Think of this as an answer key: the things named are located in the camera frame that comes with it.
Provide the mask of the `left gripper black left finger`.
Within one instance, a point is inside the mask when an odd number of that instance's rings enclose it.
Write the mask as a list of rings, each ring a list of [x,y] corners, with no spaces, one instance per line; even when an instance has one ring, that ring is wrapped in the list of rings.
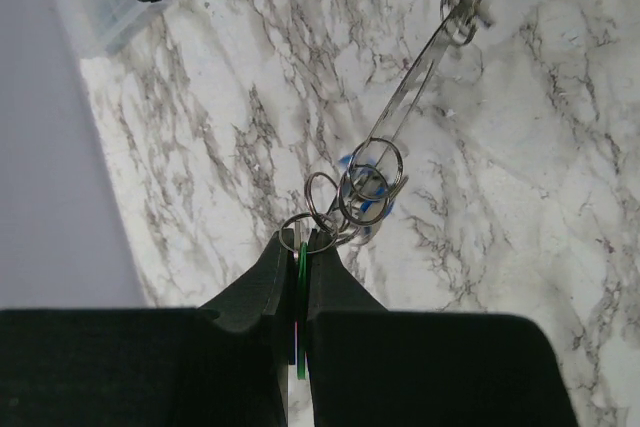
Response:
[[[294,262],[272,239],[198,308],[1,314],[5,426],[284,426]]]

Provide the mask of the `blue keys bunch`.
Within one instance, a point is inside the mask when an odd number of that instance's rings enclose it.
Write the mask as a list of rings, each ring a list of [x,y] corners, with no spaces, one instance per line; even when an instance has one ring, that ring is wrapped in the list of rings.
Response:
[[[348,229],[346,239],[358,239],[359,245],[370,242],[378,233],[384,219],[391,213],[395,199],[406,185],[407,176],[396,175],[389,182],[372,160],[363,164],[352,161],[353,154],[339,160],[344,167],[338,203],[343,203],[348,214],[343,214]]]

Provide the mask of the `green key tag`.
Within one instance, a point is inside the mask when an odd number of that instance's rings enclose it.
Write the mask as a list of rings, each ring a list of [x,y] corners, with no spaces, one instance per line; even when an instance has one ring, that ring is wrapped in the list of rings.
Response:
[[[308,245],[302,242],[298,256],[298,277],[296,284],[296,376],[298,380],[306,379],[306,319],[308,307]]]

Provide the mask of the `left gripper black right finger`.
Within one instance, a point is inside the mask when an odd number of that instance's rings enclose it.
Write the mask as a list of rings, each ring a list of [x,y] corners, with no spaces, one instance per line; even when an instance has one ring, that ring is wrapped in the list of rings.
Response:
[[[547,336],[532,320],[397,311],[310,237],[307,359],[318,426],[574,426]]]

